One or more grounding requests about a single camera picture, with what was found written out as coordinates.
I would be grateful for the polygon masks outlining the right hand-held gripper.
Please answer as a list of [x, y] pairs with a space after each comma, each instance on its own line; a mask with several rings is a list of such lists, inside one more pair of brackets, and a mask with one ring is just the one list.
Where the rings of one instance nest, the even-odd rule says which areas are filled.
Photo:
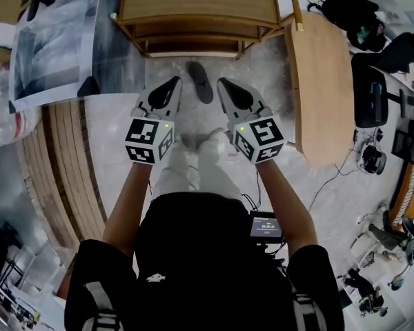
[[233, 127], [233, 145], [252, 163], [275, 158], [284, 147], [280, 118], [273, 116], [254, 87], [228, 77], [217, 81], [224, 113]]

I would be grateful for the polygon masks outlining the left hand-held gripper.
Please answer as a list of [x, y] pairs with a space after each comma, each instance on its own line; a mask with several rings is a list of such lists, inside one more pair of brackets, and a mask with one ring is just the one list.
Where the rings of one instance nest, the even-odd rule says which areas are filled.
[[173, 76], [146, 87], [132, 112], [125, 147], [131, 161], [157, 164], [175, 142], [182, 80]]

